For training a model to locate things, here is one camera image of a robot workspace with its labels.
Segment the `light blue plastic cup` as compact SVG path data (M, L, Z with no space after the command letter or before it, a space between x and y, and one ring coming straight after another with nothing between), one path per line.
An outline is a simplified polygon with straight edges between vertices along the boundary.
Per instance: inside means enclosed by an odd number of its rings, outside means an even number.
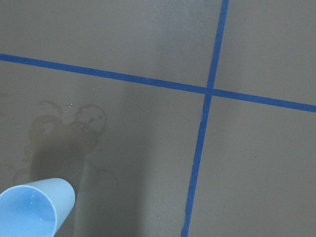
M2 237L53 237L75 204L74 188L51 178L11 187L0 195Z

